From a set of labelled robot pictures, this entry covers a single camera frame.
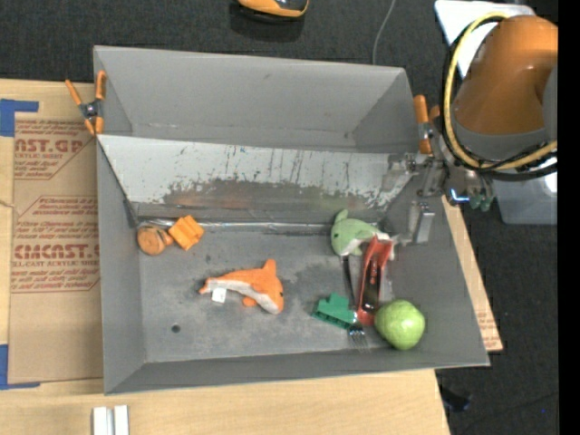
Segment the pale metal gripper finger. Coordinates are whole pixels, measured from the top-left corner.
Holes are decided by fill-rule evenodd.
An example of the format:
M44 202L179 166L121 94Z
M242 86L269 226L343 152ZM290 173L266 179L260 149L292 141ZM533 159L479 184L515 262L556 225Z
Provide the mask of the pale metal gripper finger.
M427 202L412 201L408 212L407 230L400 234L399 243L403 246L427 244L434 218L435 212Z
M391 154L387 160L387 170L382 176L383 189L403 188L417 174L416 155L404 153Z

